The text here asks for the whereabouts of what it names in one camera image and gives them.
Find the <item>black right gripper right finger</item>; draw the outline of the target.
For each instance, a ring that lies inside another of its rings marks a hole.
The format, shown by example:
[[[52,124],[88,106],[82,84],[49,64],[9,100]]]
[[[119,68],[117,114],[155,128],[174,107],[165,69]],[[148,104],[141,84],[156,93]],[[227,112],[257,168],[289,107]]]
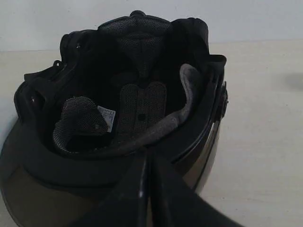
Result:
[[[228,227],[229,219],[201,199],[157,154],[151,154],[151,213],[154,227]]]

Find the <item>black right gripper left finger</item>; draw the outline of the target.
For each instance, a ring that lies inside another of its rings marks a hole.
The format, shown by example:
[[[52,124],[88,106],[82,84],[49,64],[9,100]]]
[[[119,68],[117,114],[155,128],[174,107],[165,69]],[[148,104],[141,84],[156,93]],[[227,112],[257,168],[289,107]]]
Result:
[[[145,227],[147,225],[149,162],[139,155],[113,191],[76,227]]]

